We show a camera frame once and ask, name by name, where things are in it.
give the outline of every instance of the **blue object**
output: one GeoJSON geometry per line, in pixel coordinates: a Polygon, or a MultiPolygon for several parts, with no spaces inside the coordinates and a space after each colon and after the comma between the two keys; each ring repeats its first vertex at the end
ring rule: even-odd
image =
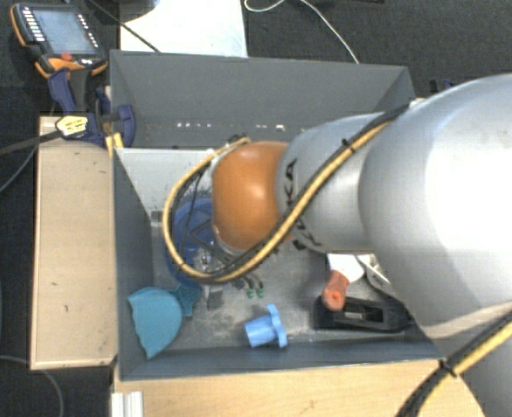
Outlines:
{"type": "Polygon", "coordinates": [[[189,288],[183,284],[168,292],[178,300],[184,316],[192,316],[194,304],[202,296],[202,291],[199,287],[189,288]]]}
{"type": "Polygon", "coordinates": [[[132,319],[148,360],[162,352],[176,337],[183,311],[176,297],[160,288],[143,288],[128,297],[132,319]]]}
{"type": "MultiPolygon", "coordinates": [[[[93,143],[94,145],[103,148],[105,145],[104,139],[107,136],[107,133],[103,131],[102,124],[103,121],[111,119],[110,100],[103,93],[103,89],[95,89],[94,94],[96,99],[99,101],[99,108],[101,110],[100,114],[102,116],[99,116],[97,119],[95,113],[83,113],[83,110],[79,109],[77,106],[76,99],[72,94],[72,89],[68,79],[68,72],[69,70],[67,68],[62,68],[49,76],[47,84],[49,86],[50,96],[61,106],[65,115],[78,112],[81,116],[86,116],[88,118],[88,132],[87,134],[79,137],[80,141],[93,143]]],[[[116,108],[116,114],[118,126],[123,138],[123,145],[124,147],[131,147],[136,136],[136,117],[134,116],[134,111],[130,105],[119,105],[116,108]]]]}
{"type": "MultiPolygon", "coordinates": [[[[215,238],[211,230],[211,216],[213,213],[211,199],[200,197],[194,201],[193,206],[190,206],[190,204],[189,200],[184,200],[184,204],[176,209],[172,229],[176,249],[184,261],[193,267],[194,255],[200,248],[199,242],[213,247],[215,238]]],[[[165,260],[169,271],[177,281],[189,288],[200,288],[197,282],[192,281],[188,276],[183,275],[179,271],[167,249],[165,249],[165,260]]]]}
{"type": "Polygon", "coordinates": [[[269,314],[249,321],[244,325],[249,345],[253,348],[263,344],[278,341],[279,347],[284,348],[287,342],[287,334],[279,317],[279,311],[275,304],[268,304],[269,314]]]}

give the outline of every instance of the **blue plastic object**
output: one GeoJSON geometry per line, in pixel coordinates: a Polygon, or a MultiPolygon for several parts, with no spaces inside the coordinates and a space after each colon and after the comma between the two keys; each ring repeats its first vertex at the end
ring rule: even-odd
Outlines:
{"type": "Polygon", "coordinates": [[[249,321],[244,325],[249,345],[253,348],[263,344],[277,341],[280,348],[284,348],[287,342],[287,333],[284,331],[279,311],[275,304],[268,304],[268,315],[264,315],[255,320],[249,321]]]}
{"type": "MultiPolygon", "coordinates": [[[[190,202],[185,200],[184,204],[175,212],[173,218],[175,246],[189,266],[194,266],[194,255],[200,248],[199,242],[210,247],[214,245],[215,238],[211,230],[212,213],[213,204],[208,197],[196,199],[194,205],[191,206],[191,212],[190,202]]],[[[199,284],[178,271],[167,249],[165,249],[165,259],[167,267],[177,281],[189,288],[200,288],[199,284]]]]}
{"type": "Polygon", "coordinates": [[[128,297],[132,319],[148,360],[162,352],[176,337],[183,310],[176,297],[160,288],[143,288],[128,297]]]}
{"type": "Polygon", "coordinates": [[[192,316],[194,304],[202,296],[202,291],[199,287],[189,288],[183,284],[168,292],[178,300],[184,316],[192,316]]]}

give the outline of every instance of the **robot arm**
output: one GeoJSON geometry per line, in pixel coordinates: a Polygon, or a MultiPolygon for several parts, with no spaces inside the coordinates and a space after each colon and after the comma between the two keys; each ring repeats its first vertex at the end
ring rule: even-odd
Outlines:
{"type": "MultiPolygon", "coordinates": [[[[512,75],[454,87],[402,113],[326,123],[288,147],[269,145],[275,152],[264,146],[256,156],[255,146],[216,165],[214,175],[227,171],[214,178],[215,206],[232,187],[248,187],[240,177],[255,183],[214,216],[234,262],[203,282],[249,272],[290,233],[322,254],[373,253],[447,358],[512,308],[512,75]],[[227,217],[250,208],[271,215],[248,224],[227,217]]],[[[340,281],[337,293],[346,288],[340,281]]],[[[512,415],[512,339],[464,379],[488,417],[512,415]]]]}

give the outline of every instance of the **gray robot arm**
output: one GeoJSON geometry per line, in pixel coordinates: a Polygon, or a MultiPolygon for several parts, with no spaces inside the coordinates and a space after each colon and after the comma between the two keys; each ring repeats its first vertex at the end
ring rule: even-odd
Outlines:
{"type": "MultiPolygon", "coordinates": [[[[277,170],[280,209],[375,116],[298,136],[277,170]]],[[[409,108],[320,189],[293,234],[322,253],[373,252],[421,329],[457,352],[512,308],[512,75],[409,108]]],[[[464,379],[487,416],[512,415],[512,339],[464,379]]]]}

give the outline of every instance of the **yellow tag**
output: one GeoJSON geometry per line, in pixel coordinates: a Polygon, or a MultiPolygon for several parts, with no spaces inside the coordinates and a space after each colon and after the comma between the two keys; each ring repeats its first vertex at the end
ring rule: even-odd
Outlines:
{"type": "Polygon", "coordinates": [[[57,129],[66,137],[87,133],[88,118],[85,116],[65,116],[57,121],[57,129]]]}

